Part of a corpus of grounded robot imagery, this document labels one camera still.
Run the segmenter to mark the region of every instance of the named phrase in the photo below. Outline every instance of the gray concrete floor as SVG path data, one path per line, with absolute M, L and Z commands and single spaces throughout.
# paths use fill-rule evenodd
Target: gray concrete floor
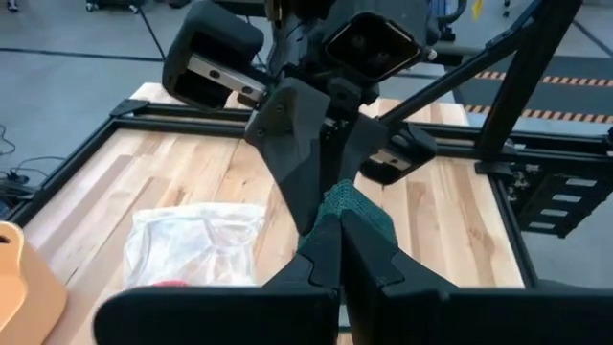
M 128 11 L 89 13 L 85 11 L 83 0 L 21 0 L 19 3 L 19 14 L 0 10 L 0 124 L 7 127 L 7 138 L 17 145 L 15 153 L 0 156 L 0 170 L 13 167 L 26 158 L 67 156 L 105 119 L 114 105 L 141 83 L 159 81 L 161 75 L 161 63 L 158 62 L 1 52 L 1 48 L 22 48 L 160 57 L 141 17 Z M 509 26 L 529 1 L 511 0 L 511 18 L 502 17 L 502 3 L 502 0 L 486 1 L 479 21 L 472 20 L 470 13 L 461 18 L 454 26 L 457 44 L 483 47 L 486 41 Z M 165 50 L 187 10 L 172 10 L 154 2 L 145 6 L 147 18 Z M 613 48 L 613 10 L 584 6 L 576 19 L 583 30 L 571 27 L 557 53 L 611 58 L 607 49 Z M 268 32 L 264 20 L 254 18 L 252 22 Z M 268 36 L 262 58 L 271 44 Z M 441 66 L 424 64 L 416 66 L 412 72 L 434 79 L 444 70 Z M 382 83 L 381 93 L 383 97 L 406 98 L 430 82 L 428 79 L 393 78 Z M 442 101 L 455 102 L 452 94 L 443 96 Z M 470 114 L 470 121 L 478 126 L 483 116 Z M 607 130 L 607 126 L 538 119 L 522 119 L 518 127 L 575 133 L 604 133 Z M 29 167 L 49 172 L 56 163 L 41 161 Z M 34 174 L 32 177 L 34 184 L 41 180 Z M 609 199 L 566 240 L 525 235 L 539 276 L 579 286 L 613 288 L 613 265 L 609 264 L 613 259 L 613 251 L 609 250 L 613 248 L 613 233 L 607 226 L 611 211 L 613 201 Z

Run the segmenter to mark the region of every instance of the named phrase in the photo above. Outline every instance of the black and yellow striped tape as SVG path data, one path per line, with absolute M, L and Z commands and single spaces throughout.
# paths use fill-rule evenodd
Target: black and yellow striped tape
M 504 72 L 490 72 L 484 71 L 478 73 L 475 78 L 482 80 L 501 81 L 507 74 Z M 546 76 L 541 82 L 564 84 L 564 85 L 577 85 L 577 86 L 604 86 L 613 87 L 613 80 L 607 79 L 590 79 L 590 78 L 570 78 L 570 77 L 554 77 Z
M 488 114 L 491 110 L 489 106 L 482 105 L 470 105 L 464 106 L 464 109 L 468 112 Z M 548 119 L 548 120 L 566 120 L 566 121 L 581 121 L 597 124 L 613 124 L 613 116 L 603 114 L 583 114 L 572 113 L 564 111 L 550 111 L 550 110 L 533 110 L 526 109 L 521 114 L 522 117 L 535 118 L 535 119 Z

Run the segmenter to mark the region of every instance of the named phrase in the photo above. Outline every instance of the green cloth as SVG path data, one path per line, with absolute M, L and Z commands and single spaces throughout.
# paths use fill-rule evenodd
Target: green cloth
M 392 218 L 358 191 L 350 180 L 343 180 L 326 192 L 324 202 L 319 205 L 314 229 L 324 216 L 336 215 L 340 218 L 343 211 L 346 210 L 354 211 L 376 232 L 383 235 L 388 241 L 397 244 Z M 300 239 L 299 245 L 307 239 L 308 235 Z

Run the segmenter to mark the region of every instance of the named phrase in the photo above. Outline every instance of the wooden table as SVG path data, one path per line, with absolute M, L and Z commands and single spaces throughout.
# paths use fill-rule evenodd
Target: wooden table
M 132 98 L 176 103 L 154 83 Z M 396 103 L 379 100 L 363 110 L 376 115 Z M 456 104 L 432 104 L 411 120 L 467 125 Z M 400 248 L 449 281 L 521 287 L 488 179 L 475 174 L 473 163 L 436 158 L 389 187 L 361 176 L 355 184 L 392 216 Z M 66 311 L 47 343 L 94 343 L 96 307 L 122 289 L 123 249 L 134 211 L 206 201 L 267 207 L 254 247 L 260 283 L 292 258 L 297 242 L 292 217 L 255 148 L 228 138 L 116 131 L 25 228 L 28 241 L 69 290 Z M 339 343 L 350 344 L 351 337 L 342 335 Z

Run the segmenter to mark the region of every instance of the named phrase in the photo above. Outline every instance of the plastic bag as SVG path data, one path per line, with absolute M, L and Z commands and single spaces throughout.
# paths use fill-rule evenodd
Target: plastic bag
M 126 288 L 179 281 L 253 286 L 253 242 L 264 222 L 257 205 L 202 203 L 138 211 L 125 243 Z

